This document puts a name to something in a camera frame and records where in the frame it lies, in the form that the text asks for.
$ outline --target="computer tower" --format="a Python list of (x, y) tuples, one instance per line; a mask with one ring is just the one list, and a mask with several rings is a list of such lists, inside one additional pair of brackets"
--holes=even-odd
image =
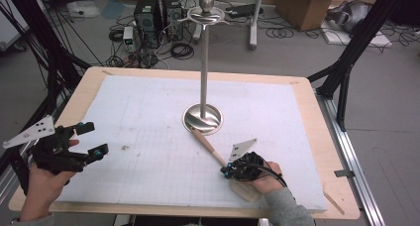
[(162, 31), (160, 6), (158, 0), (138, 0), (134, 10), (141, 48), (160, 47), (159, 35)]
[(182, 40), (183, 23), (178, 20), (184, 18), (184, 13), (179, 0), (161, 0), (161, 6), (167, 38), (170, 41)]

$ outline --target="aluminum frame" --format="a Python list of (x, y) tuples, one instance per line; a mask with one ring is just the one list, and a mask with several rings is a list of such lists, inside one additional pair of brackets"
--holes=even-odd
[(382, 215), (380, 214), (379, 208), (377, 207), (376, 201), (368, 186), (368, 181), (365, 178), (363, 169), (359, 163), (358, 157), (356, 156), (353, 145), (350, 141), (347, 132), (341, 130), (339, 123), (336, 120), (337, 107), (332, 99), (325, 99), (322, 96), (317, 95), (318, 101), (324, 104), (326, 111), (328, 112), (328, 119), (333, 127), (333, 131), (336, 135), (341, 154), (346, 162), (348, 170), (354, 173), (354, 177), (351, 178), (358, 192), (359, 198), (364, 207), (367, 220), (371, 226), (384, 226)]

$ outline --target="ball knob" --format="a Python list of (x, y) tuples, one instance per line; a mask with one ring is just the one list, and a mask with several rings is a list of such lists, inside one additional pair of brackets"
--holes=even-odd
[(210, 12), (213, 8), (214, 0), (199, 0), (199, 4), (203, 12)]

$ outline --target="sleeve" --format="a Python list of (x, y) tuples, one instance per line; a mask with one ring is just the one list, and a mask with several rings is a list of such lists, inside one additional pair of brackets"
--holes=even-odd
[(313, 226), (315, 222), (305, 207), (297, 205), (288, 188), (275, 190), (265, 195), (271, 211), (269, 222), (274, 226)]
[(50, 214), (49, 216), (33, 221), (25, 222), (12, 222), (11, 226), (53, 226), (54, 216)]

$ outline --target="white paper sheet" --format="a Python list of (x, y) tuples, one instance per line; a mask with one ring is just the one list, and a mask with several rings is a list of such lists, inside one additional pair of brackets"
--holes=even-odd
[[(266, 208), (229, 188), (219, 163), (182, 125), (199, 102), (191, 79), (107, 76), (83, 122), (95, 131), (78, 136), (74, 152), (107, 143), (109, 154), (87, 166), (58, 201)], [(251, 148), (278, 162), (297, 203), (327, 208), (302, 120), (288, 85), (208, 81), (207, 103), (224, 116), (207, 140), (227, 160), (232, 146), (257, 138)]]

